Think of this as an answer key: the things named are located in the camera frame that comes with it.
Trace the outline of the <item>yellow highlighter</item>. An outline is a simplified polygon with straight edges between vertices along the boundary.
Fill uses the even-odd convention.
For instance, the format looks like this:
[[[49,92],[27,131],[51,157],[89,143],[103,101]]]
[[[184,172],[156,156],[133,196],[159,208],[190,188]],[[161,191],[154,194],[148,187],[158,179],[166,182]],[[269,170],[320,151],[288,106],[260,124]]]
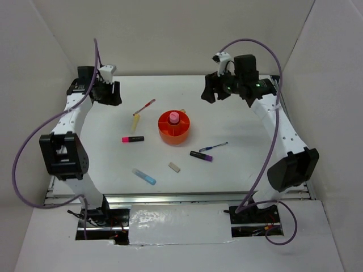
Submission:
[[[135,133],[139,121],[140,121],[140,115],[139,114],[135,114],[133,116],[133,122],[132,122],[132,126],[131,126],[131,129],[130,129],[130,133],[131,134],[134,134]]]

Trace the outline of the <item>red pen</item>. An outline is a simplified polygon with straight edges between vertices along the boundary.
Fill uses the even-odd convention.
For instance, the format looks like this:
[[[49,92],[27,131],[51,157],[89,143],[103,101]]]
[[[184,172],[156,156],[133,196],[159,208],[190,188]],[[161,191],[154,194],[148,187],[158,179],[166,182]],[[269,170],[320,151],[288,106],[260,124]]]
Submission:
[[[152,103],[154,103],[156,100],[155,99],[152,99],[152,100],[150,100],[147,104],[145,104],[141,109],[139,109],[139,110],[137,110],[137,111],[135,111],[134,113],[133,113],[133,116],[135,116],[135,115],[137,115],[137,114],[139,114],[141,111],[143,111],[145,108],[147,108],[147,107],[149,107]]]

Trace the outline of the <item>blue pen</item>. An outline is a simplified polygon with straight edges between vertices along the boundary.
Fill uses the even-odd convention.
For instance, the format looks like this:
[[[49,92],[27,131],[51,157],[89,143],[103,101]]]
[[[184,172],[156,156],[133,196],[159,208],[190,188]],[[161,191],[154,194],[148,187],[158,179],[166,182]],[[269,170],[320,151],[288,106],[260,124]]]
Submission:
[[[204,148],[199,149],[199,152],[205,152],[205,151],[211,150],[213,148],[216,148],[216,147],[219,147],[219,146],[224,146],[224,145],[227,145],[227,144],[228,144],[228,142],[224,142],[224,143],[220,143],[218,145],[204,147]]]

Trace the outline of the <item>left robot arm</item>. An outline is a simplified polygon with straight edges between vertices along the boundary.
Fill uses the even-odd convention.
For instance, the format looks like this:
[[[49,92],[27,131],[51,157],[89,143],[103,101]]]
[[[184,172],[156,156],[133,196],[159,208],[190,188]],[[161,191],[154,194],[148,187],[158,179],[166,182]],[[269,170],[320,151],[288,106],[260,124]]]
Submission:
[[[120,83],[113,80],[117,68],[107,64],[94,70],[79,66],[78,77],[66,91],[65,113],[50,134],[39,139],[48,173],[67,185],[75,195],[82,195],[83,207],[93,210],[91,218],[106,226],[112,212],[105,197],[91,180],[88,154],[79,138],[85,118],[94,103],[118,106],[122,103]]]

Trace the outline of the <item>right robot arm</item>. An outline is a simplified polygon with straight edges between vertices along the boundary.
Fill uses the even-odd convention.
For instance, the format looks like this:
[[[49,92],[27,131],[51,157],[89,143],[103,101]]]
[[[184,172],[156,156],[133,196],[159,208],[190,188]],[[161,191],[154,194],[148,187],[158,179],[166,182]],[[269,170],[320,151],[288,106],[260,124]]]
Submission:
[[[298,136],[277,100],[277,90],[270,79],[259,76],[256,58],[252,54],[231,57],[216,53],[213,61],[218,70],[205,76],[201,98],[209,103],[238,95],[261,120],[267,131],[272,151],[259,177],[254,193],[248,197],[253,205],[247,215],[253,222],[267,216],[267,208],[294,187],[308,181],[319,160],[319,153]]]

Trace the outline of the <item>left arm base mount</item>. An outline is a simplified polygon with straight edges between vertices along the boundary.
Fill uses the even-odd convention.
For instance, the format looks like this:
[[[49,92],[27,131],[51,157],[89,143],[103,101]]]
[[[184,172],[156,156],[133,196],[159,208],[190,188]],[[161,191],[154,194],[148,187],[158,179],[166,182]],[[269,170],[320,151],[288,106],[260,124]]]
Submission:
[[[111,240],[116,245],[129,244],[130,209],[111,209],[106,199],[103,199],[101,208],[85,210],[68,214],[78,219],[76,240]]]

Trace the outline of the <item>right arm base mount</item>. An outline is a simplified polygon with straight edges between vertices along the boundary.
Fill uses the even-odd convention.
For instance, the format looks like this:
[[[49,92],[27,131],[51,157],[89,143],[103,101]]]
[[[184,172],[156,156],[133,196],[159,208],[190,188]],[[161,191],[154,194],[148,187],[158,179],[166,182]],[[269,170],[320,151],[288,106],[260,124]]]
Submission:
[[[230,217],[232,237],[282,236],[280,216],[276,205],[267,209],[252,207],[236,213],[237,206],[223,212]]]

